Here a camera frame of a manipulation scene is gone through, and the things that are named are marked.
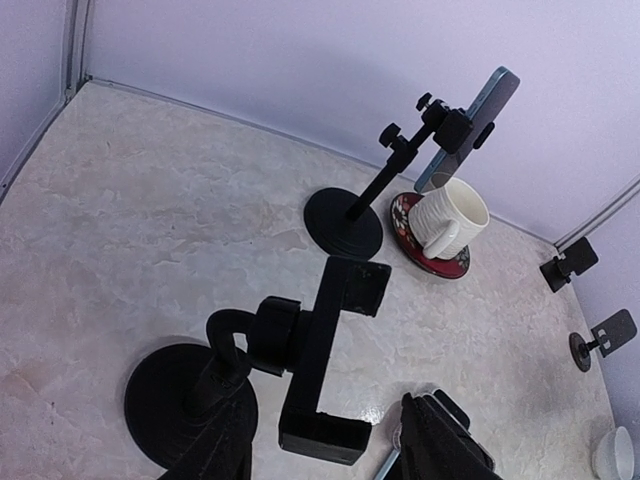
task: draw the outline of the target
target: white mug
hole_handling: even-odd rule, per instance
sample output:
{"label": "white mug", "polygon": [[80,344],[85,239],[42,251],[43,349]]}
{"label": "white mug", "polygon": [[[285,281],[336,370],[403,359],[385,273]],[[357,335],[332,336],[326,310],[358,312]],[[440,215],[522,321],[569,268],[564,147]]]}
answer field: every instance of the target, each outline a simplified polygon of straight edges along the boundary
{"label": "white mug", "polygon": [[409,226],[425,257],[451,260],[487,225],[489,210],[469,184],[451,178],[409,210]]}

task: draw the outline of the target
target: marble surface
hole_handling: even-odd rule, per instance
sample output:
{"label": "marble surface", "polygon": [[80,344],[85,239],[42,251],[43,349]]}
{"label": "marble surface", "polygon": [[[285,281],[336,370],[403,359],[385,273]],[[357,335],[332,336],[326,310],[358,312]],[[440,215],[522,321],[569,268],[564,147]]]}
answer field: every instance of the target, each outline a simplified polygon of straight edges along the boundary
{"label": "marble surface", "polygon": [[[318,188],[361,191],[374,170],[245,125],[89,84],[0,206],[0,478],[155,479],[127,432],[122,392],[135,363],[176,336],[204,340],[220,308],[267,295],[311,308],[325,254],[307,235]],[[375,205],[386,219],[397,180]],[[389,234],[393,267],[376,318],[344,314],[321,410],[376,424],[354,467],[281,451],[288,385],[253,372],[260,403],[255,479],[368,479],[389,449],[390,407],[437,383],[507,479],[590,479],[613,421],[597,362],[574,365],[587,327],[569,286],[538,271],[549,245],[492,221],[471,270],[418,270]]]}

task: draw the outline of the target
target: wall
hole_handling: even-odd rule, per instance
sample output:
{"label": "wall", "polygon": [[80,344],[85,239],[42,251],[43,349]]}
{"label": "wall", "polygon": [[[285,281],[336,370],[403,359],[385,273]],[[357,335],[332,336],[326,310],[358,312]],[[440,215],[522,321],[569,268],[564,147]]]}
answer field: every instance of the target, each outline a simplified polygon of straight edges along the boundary
{"label": "wall", "polygon": [[[635,197],[589,236],[600,261],[573,282],[589,327],[622,308],[640,325],[639,220],[640,197]],[[601,364],[616,425],[629,429],[640,466],[640,337]]]}
{"label": "wall", "polygon": [[2,2],[0,179],[60,106],[66,6],[66,0]]}
{"label": "wall", "polygon": [[412,134],[424,91],[468,106],[508,66],[520,89],[461,175],[549,240],[640,173],[638,2],[96,2],[91,74],[376,164],[378,135]]}

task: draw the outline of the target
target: patterned saucer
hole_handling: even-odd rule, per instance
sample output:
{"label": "patterned saucer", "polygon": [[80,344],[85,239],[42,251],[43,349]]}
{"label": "patterned saucer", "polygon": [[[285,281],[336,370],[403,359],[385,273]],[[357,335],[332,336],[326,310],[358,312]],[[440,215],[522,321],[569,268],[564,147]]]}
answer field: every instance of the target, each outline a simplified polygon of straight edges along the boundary
{"label": "patterned saucer", "polygon": [[439,258],[429,260],[422,254],[422,246],[413,236],[411,227],[409,227],[409,210],[421,199],[422,195],[419,193],[405,192],[398,195],[391,202],[389,213],[396,241],[413,263],[424,271],[449,280],[463,277],[469,271],[471,263],[469,247],[464,247],[451,260],[441,260]]}

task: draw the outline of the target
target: adjustment knob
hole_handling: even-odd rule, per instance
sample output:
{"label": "adjustment knob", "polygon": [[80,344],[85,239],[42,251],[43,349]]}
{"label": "adjustment knob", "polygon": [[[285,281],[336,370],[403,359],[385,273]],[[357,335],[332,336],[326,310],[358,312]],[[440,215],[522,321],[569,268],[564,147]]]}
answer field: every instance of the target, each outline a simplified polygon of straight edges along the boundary
{"label": "adjustment knob", "polygon": [[400,127],[395,123],[392,123],[387,128],[385,128],[380,134],[379,142],[384,147],[387,148],[389,145],[393,143],[393,141],[398,138],[398,134],[400,133]]}
{"label": "adjustment knob", "polygon": [[427,92],[423,96],[421,96],[420,99],[418,100],[418,104],[416,105],[416,110],[421,112],[424,109],[424,107],[429,105],[429,100],[431,100],[431,94]]}

